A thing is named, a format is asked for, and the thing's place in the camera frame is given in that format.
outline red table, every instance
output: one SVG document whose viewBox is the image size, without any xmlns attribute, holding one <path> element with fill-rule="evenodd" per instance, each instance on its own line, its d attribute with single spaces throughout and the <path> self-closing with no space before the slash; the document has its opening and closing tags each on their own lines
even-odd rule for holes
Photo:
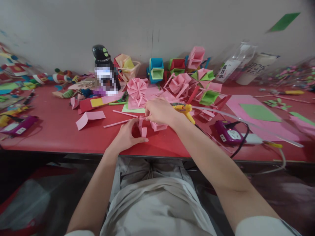
<svg viewBox="0 0 315 236">
<path fill-rule="evenodd" d="M 267 92 L 259 92 L 258 87 L 253 86 L 237 86 L 235 83 L 224 85 L 222 93 L 224 94 L 250 94 L 253 96 L 267 95 Z M 103 128 L 104 125 L 116 123 L 130 119 L 131 117 L 114 113 L 113 109 L 121 111 L 122 105 L 104 106 L 93 111 L 103 110 L 106 118 L 101 120 L 89 121 L 89 123 L 80 131 L 78 131 L 75 122 L 82 116 L 78 115 L 77 110 L 72 110 L 69 105 L 69 99 L 60 99 L 52 96 L 52 92 L 56 91 L 53 84 L 37 88 L 36 96 L 31 102 L 34 109 L 28 112 L 30 115 L 38 116 L 42 121 L 34 125 L 28 132 L 21 137 L 13 139 L 7 138 L 0 142 L 4 149 L 8 150 L 26 150 L 26 151 L 43 151 L 43 152 L 60 152 L 60 153 L 98 153 L 102 154 L 111 141 L 118 133 L 120 125 L 110 128 Z M 313 102 L 315 94 L 307 92 L 300 95 L 300 100 Z M 273 97 L 258 98 L 260 101 L 273 99 Z M 304 115 L 308 119 L 315 122 L 313 104 L 304 104 L 294 101 L 285 101 L 288 105 L 292 105 L 291 111 L 295 111 Z M 289 114 L 277 108 L 271 108 L 276 114 L 288 120 Z M 227 106 L 224 106 L 225 112 L 233 114 Z M 217 115 L 215 119 L 202 126 L 210 126 L 215 120 L 222 120 L 221 115 Z M 216 132 L 213 130 L 213 136 L 219 140 Z M 141 143 L 133 146 L 129 150 L 122 152 L 122 155 L 139 155 L 139 156 L 163 156 L 163 157 L 180 157 L 189 158 L 189 153 L 171 128 L 159 132 L 153 132 L 148 129 L 147 137 L 149 142 Z M 286 142 L 283 144 L 283 151 L 287 160 L 312 162 L 315 163 L 314 142 L 303 142 L 304 148 L 298 148 Z M 228 147 L 229 150 L 235 151 L 236 148 Z M 234 157 L 234 160 L 244 161 L 273 161 L 281 160 L 279 151 L 276 148 L 265 147 L 264 145 L 243 146 L 240 152 Z"/>
</svg>

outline hand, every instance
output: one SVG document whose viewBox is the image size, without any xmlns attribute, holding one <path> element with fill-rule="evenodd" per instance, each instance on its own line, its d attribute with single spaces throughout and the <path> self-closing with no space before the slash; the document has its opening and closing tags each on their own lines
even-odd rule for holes
<svg viewBox="0 0 315 236">
<path fill-rule="evenodd" d="M 156 98 L 145 104 L 145 116 L 147 121 L 171 126 L 181 117 L 181 114 L 165 98 Z"/>
<path fill-rule="evenodd" d="M 120 153 L 123 150 L 131 148 L 133 145 L 136 145 L 138 143 L 148 142 L 149 140 L 147 138 L 134 138 L 131 134 L 132 127 L 138 121 L 139 119 L 135 118 L 122 125 L 120 127 L 119 133 L 108 148 L 111 148 L 114 151 Z"/>
</svg>

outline white wall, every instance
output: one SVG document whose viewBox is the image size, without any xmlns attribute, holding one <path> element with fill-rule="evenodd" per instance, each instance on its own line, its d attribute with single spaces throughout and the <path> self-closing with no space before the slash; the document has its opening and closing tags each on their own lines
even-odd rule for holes
<svg viewBox="0 0 315 236">
<path fill-rule="evenodd" d="M 203 46 L 212 63 L 242 39 L 258 51 L 281 55 L 286 66 L 315 55 L 312 0 L 1 0 L 0 42 L 33 65 L 78 73 L 92 70 L 92 46 L 103 44 L 114 58 L 186 55 Z M 301 14 L 280 32 L 266 33 L 284 14 Z"/>
</svg>

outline white pants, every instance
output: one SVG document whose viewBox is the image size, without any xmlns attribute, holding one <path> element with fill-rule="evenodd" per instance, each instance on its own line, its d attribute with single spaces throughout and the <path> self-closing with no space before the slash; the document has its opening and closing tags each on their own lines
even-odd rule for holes
<svg viewBox="0 0 315 236">
<path fill-rule="evenodd" d="M 181 160 L 119 157 L 116 164 L 110 202 L 124 187 L 142 180 L 158 177 L 174 177 L 194 184 Z"/>
</svg>

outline white sleeve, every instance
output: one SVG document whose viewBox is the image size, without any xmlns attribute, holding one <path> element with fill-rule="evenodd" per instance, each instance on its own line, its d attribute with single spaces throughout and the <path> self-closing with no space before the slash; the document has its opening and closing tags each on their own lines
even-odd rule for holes
<svg viewBox="0 0 315 236">
<path fill-rule="evenodd" d="M 89 230 L 76 230 L 76 231 L 67 233 L 65 236 L 95 236 L 95 235 Z"/>
<path fill-rule="evenodd" d="M 254 216 L 242 220 L 236 227 L 235 236 L 300 236 L 301 234 L 281 219 Z"/>
</svg>

